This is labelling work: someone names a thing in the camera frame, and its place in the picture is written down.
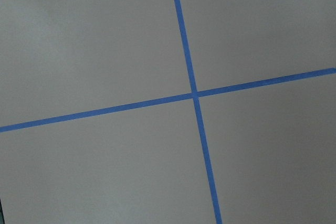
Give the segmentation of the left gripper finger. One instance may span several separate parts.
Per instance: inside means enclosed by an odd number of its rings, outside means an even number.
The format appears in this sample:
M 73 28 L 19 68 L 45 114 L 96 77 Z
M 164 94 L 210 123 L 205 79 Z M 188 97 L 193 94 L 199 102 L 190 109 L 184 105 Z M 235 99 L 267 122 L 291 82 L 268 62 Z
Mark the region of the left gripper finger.
M 3 224 L 3 209 L 1 201 L 0 201 L 0 224 Z

